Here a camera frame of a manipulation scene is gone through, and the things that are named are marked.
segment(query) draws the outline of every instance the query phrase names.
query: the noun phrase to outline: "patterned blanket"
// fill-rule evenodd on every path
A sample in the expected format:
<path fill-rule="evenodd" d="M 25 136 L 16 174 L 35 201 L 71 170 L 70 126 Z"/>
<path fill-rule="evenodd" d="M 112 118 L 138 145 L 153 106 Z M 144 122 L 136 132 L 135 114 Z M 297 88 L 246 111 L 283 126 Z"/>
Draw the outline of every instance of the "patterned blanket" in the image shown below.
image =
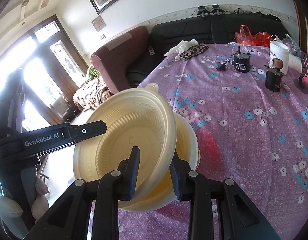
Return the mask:
<path fill-rule="evenodd" d="M 84 83 L 73 96 L 73 102 L 79 110 L 97 109 L 101 103 L 113 94 L 107 88 L 102 77 L 95 77 Z"/>
<path fill-rule="evenodd" d="M 308 95 L 294 86 L 299 73 L 291 69 L 280 93 L 265 88 L 266 47 L 253 47 L 249 73 L 230 63 L 225 72 L 217 71 L 217 62 L 227 60 L 234 45 L 209 44 L 188 61 L 175 62 L 172 54 L 140 87 L 156 82 L 173 111 L 192 125 L 201 152 L 198 172 L 219 181 L 234 179 L 280 237 L 290 240 L 308 218 Z M 186 239 L 189 208 L 189 202 L 174 201 L 147 213 L 119 210 L 119 237 Z"/>

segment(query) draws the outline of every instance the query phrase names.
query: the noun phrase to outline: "glass door panel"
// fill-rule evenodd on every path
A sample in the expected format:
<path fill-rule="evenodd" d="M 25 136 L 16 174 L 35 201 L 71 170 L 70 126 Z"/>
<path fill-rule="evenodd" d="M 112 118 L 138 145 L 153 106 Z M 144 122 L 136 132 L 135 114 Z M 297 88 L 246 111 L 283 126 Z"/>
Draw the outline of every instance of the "glass door panel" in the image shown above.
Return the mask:
<path fill-rule="evenodd" d="M 70 104 L 47 73 L 41 60 L 35 58 L 26 65 L 24 79 L 46 106 L 53 109 L 61 118 L 65 116 Z"/>
<path fill-rule="evenodd" d="M 25 119 L 22 125 L 26 131 L 37 130 L 50 126 L 50 124 L 39 114 L 30 101 L 26 101 L 24 112 Z"/>
<path fill-rule="evenodd" d="M 50 46 L 51 51 L 61 63 L 68 75 L 72 78 L 75 84 L 80 87 L 85 82 L 85 77 L 80 70 L 78 64 L 75 62 L 64 43 L 59 40 Z"/>

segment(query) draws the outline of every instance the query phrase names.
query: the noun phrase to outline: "white plastic container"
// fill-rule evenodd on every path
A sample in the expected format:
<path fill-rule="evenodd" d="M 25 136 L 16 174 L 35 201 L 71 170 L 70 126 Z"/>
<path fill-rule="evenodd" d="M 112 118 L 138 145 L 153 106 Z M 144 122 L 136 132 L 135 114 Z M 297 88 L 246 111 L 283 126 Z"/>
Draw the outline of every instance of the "white plastic container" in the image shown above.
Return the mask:
<path fill-rule="evenodd" d="M 131 201 L 118 201 L 126 207 L 145 198 L 163 179 L 176 147 L 177 129 L 169 103 L 158 94 L 158 85 L 124 90 L 108 100 L 87 122 L 102 120 L 103 135 L 77 143 L 74 150 L 75 178 L 92 181 L 117 169 L 129 158 L 133 146 L 141 152 L 136 189 Z"/>
<path fill-rule="evenodd" d="M 174 113 L 177 126 L 176 151 L 180 159 L 186 160 L 194 171 L 198 165 L 198 143 L 190 124 Z M 130 212 L 148 212 L 159 209 L 176 200 L 170 172 L 167 171 L 160 184 L 141 201 L 122 208 Z"/>
<path fill-rule="evenodd" d="M 283 61 L 283 68 L 281 69 L 281 72 L 287 74 L 289 65 L 289 54 L 290 52 L 288 46 L 278 41 L 271 41 L 269 66 L 273 68 L 273 59 L 278 58 Z"/>

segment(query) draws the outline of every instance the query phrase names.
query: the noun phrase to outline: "white wall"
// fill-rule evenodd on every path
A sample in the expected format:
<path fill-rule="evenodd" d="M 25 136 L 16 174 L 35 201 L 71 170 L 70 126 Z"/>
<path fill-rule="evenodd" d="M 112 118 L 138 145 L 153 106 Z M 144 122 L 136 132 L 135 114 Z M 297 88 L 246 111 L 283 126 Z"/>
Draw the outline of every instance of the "white wall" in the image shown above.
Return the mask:
<path fill-rule="evenodd" d="M 211 4 L 254 5 L 296 16 L 293 0 L 119 0 L 101 16 L 106 27 L 99 33 L 92 25 L 97 13 L 89 0 L 61 0 L 56 13 L 82 55 L 96 51 L 106 39 L 149 19 L 185 8 Z"/>

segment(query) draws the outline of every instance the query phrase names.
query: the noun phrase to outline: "leopard print cloth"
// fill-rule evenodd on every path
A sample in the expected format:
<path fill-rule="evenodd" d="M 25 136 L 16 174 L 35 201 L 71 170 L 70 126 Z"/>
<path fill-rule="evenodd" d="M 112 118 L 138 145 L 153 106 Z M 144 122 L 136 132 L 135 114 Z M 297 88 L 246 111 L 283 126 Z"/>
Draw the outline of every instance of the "leopard print cloth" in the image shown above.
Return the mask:
<path fill-rule="evenodd" d="M 181 58 L 181 60 L 186 61 L 191 57 L 195 57 L 195 56 L 201 54 L 203 51 L 207 50 L 207 48 L 208 48 L 207 44 L 194 45 L 194 46 L 190 47 L 189 49 L 187 49 L 186 51 L 184 51 L 180 55 L 180 58 Z"/>

